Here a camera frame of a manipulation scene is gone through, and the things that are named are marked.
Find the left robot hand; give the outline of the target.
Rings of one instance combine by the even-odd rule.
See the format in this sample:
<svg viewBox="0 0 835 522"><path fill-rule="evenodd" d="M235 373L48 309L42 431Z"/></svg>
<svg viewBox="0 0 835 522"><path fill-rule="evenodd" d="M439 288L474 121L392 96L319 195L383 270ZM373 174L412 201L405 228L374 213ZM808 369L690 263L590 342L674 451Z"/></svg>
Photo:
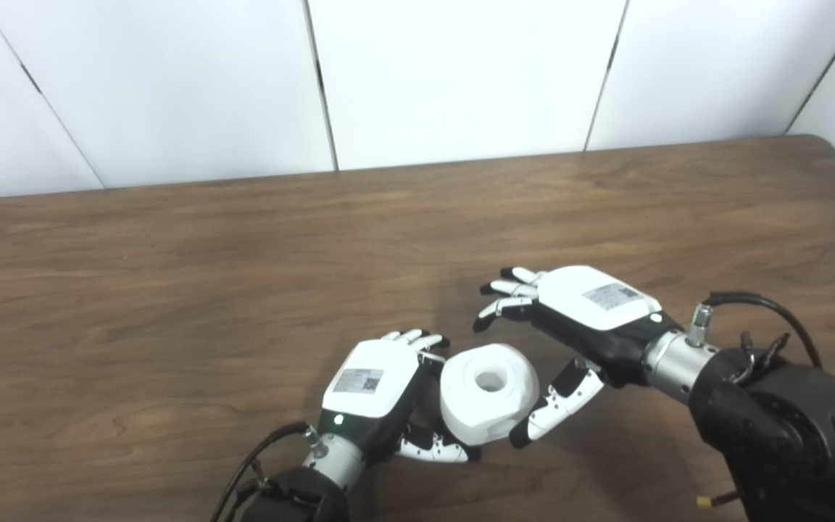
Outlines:
<svg viewBox="0 0 835 522"><path fill-rule="evenodd" d="M359 341L323 394L317 429L351 443L367 467L394 456L440 463L474 463L481 448L461 442L438 420L411 419L431 384L438 384L447 337L421 329L391 331Z"/></svg>

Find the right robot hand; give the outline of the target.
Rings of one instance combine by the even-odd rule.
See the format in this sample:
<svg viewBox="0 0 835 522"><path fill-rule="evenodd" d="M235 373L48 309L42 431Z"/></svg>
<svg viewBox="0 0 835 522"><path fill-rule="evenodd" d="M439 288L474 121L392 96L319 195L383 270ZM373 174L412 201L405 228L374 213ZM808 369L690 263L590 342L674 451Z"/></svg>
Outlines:
<svg viewBox="0 0 835 522"><path fill-rule="evenodd" d="M517 449L546 436L606 386L646 386L649 348L662 335L682 331L658 300L590 265L503 268L480 292L496 300L477 314L476 333L506 318L530 323L578 354L510 430L508 439Z"/></svg>

